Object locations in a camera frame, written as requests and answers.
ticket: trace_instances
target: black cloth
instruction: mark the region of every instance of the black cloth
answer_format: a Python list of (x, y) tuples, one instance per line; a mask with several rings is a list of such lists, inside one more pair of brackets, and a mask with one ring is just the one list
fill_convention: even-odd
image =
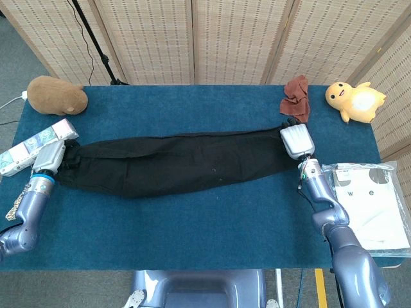
[(86, 146), (66, 141), (57, 180), (129, 198), (249, 181), (297, 167), (279, 129), (136, 137)]

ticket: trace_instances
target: yellow tape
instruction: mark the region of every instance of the yellow tape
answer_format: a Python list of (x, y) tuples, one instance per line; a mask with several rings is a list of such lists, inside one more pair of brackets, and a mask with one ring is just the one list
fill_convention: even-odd
[(319, 308), (327, 308), (326, 286), (324, 284), (324, 274), (322, 269), (316, 268), (315, 283), (317, 285), (317, 295), (319, 298)]

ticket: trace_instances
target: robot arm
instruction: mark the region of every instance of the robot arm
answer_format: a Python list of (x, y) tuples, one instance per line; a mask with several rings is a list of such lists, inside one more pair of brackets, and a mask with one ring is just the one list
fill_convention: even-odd
[(65, 149), (64, 141), (53, 142), (41, 149), (33, 165), (36, 173), (30, 178), (28, 189), (16, 212), (22, 224), (0, 234), (0, 262), (4, 256), (34, 249), (39, 241), (40, 220)]
[(341, 285), (345, 308), (383, 308), (390, 302), (390, 291), (379, 267), (367, 250), (361, 247), (349, 228), (349, 216), (334, 197), (314, 153), (314, 143), (305, 124), (280, 131), (288, 154), (301, 161), (301, 179), (315, 202), (329, 208), (312, 215), (315, 229), (330, 243), (333, 269)]

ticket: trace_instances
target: brown cloth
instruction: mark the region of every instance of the brown cloth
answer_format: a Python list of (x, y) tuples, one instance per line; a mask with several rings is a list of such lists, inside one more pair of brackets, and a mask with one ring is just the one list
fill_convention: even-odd
[(310, 101), (308, 100), (308, 80), (300, 75), (290, 80), (284, 86), (284, 93), (288, 98), (283, 98), (280, 104), (280, 113), (307, 123), (310, 116)]

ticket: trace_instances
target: table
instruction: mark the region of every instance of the table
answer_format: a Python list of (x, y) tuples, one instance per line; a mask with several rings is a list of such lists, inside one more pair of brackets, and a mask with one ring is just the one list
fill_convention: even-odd
[[(283, 86), (190, 85), (85, 87), (87, 110), (67, 116), (80, 144), (184, 132), (278, 126)], [(369, 124), (342, 122), (325, 86), (310, 86), (309, 131), (323, 164), (380, 161)], [(26, 104), (14, 144), (63, 117)], [(29, 170), (3, 178), (4, 215)], [(39, 245), (8, 257), (2, 270), (211, 270), (330, 268), (328, 244), (311, 225), (311, 208), (295, 192), (297, 170), (207, 191), (124, 199), (56, 185)], [(1, 220), (0, 227), (8, 223)], [(376, 258), (380, 266), (402, 259)]]

